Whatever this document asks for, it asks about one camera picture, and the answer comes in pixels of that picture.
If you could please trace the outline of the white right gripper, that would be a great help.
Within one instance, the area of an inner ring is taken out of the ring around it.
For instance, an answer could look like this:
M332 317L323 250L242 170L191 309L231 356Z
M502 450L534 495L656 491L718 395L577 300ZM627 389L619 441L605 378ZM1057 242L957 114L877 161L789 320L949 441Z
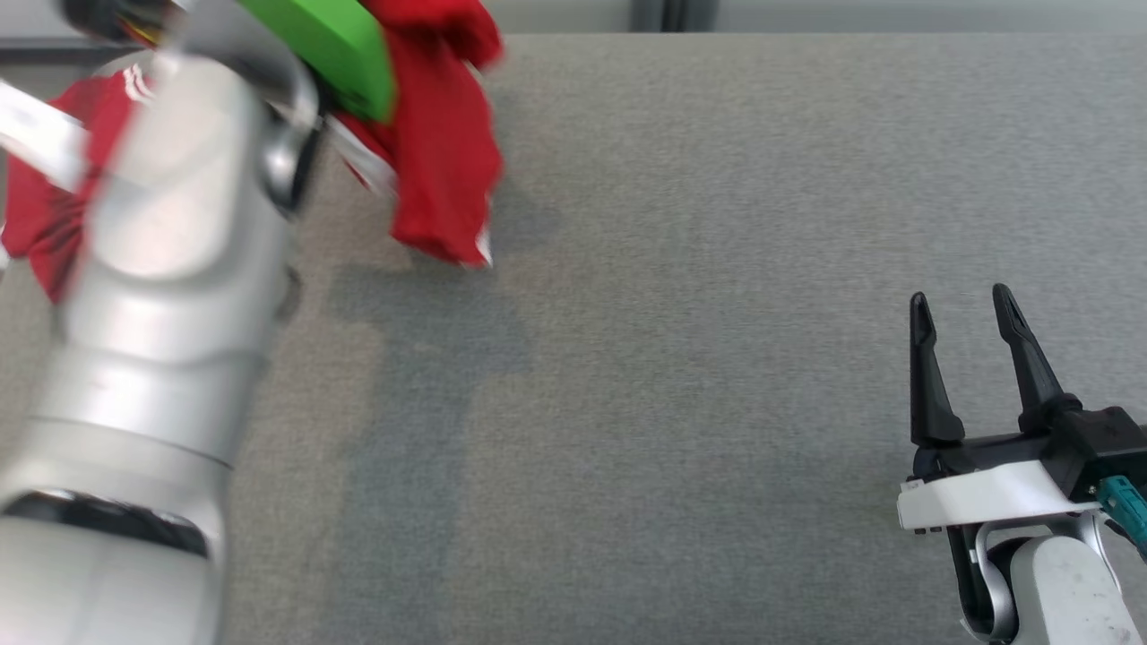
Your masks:
M1058 382L1011 288L994 283L992 297L1022 401L1019 428L1050 433L1058 415L1082 403ZM936 341L928 300L918 292L910 298L910 440L920 448L897 498L902 529L921 533L1099 510L1094 499L1070 502L1050 477L1040 461L1048 438L996 435L963 441L963 422L952 411Z

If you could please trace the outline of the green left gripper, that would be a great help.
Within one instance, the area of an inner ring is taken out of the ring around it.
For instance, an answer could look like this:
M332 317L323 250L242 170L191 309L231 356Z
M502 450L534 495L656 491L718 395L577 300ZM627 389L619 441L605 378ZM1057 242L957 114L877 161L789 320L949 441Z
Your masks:
M340 110L390 124L398 81L379 20L359 1L242 1L331 90Z

